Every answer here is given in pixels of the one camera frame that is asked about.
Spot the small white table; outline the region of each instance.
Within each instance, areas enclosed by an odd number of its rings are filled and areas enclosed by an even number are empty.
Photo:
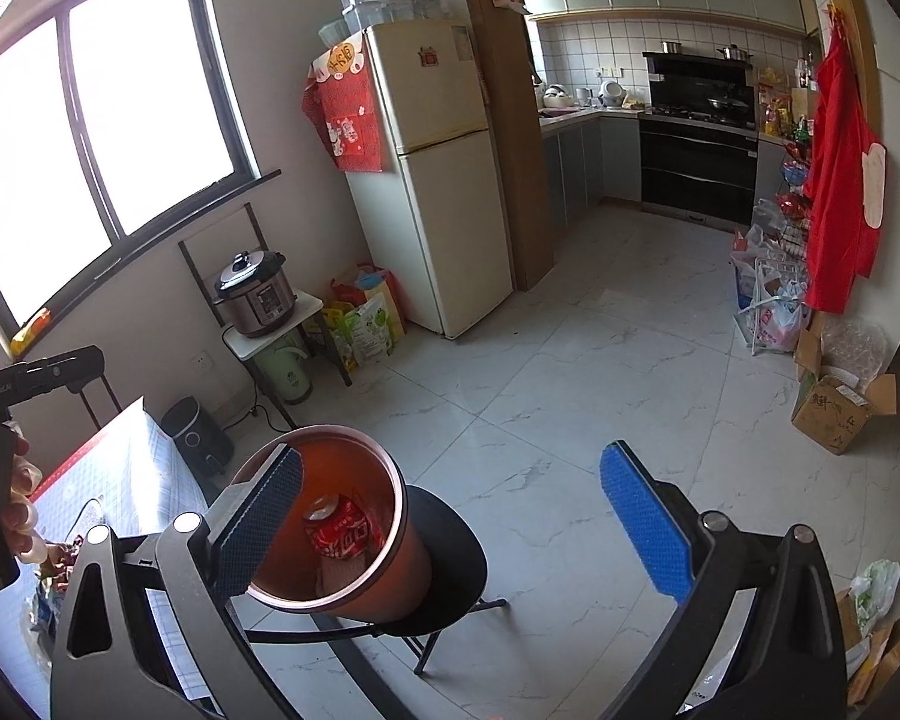
[[[247,373],[259,386],[260,391],[274,404],[274,408],[279,411],[282,418],[287,420],[290,428],[295,429],[298,425],[287,413],[283,398],[280,397],[279,392],[276,391],[266,373],[262,372],[259,365],[253,360],[256,355],[286,336],[293,328],[300,327],[305,320],[313,317],[317,322],[317,327],[320,329],[322,343],[315,341],[306,333],[302,333],[301,335],[304,343],[307,344],[307,349],[311,354],[320,354],[327,357],[330,362],[333,362],[334,367],[343,377],[343,383],[346,386],[350,386],[353,382],[346,369],[346,364],[340,356],[340,351],[338,351],[337,345],[330,335],[330,329],[327,327],[326,320],[323,318],[323,301],[320,298],[315,298],[314,295],[308,295],[302,290],[293,290],[293,292],[296,294],[296,303],[293,305],[293,314],[290,315],[288,322],[281,324],[274,332],[256,338],[250,338],[238,333],[237,328],[231,325],[223,331],[223,343],[230,350],[231,354],[240,361],[241,365],[247,369]]]

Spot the red can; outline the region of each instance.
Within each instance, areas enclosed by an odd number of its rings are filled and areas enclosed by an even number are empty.
[[[347,557],[362,555],[371,538],[366,514],[346,495],[322,495],[303,515],[303,530],[319,555]]]

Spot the refrigerator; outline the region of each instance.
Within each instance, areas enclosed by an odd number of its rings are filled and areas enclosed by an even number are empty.
[[[407,319],[456,338],[512,292],[482,81],[463,23],[364,32],[384,172],[348,172],[373,261]]]

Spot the tiled wall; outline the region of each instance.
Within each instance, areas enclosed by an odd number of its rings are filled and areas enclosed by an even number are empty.
[[[728,28],[725,25],[667,20],[562,20],[559,23],[529,23],[533,64],[549,83],[558,83],[573,95],[586,87],[594,94],[600,89],[600,68],[615,67],[623,77],[615,79],[629,92],[650,102],[647,60],[643,52],[658,52],[661,40],[677,40],[684,53],[717,56],[717,49],[735,43],[754,55],[754,71],[765,67],[792,79],[802,45],[797,40],[758,29]]]

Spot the black stool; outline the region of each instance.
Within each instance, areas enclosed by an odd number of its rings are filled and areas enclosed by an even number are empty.
[[[367,635],[400,637],[416,656],[413,673],[419,677],[443,629],[474,611],[505,607],[506,599],[485,601],[482,598],[487,586],[487,556],[466,522],[436,495],[422,488],[408,487],[407,500],[410,522],[430,553],[433,567],[430,589],[419,607],[396,622],[349,628],[341,627],[336,617],[315,614],[318,631],[247,631],[247,639],[254,644],[312,644]]]

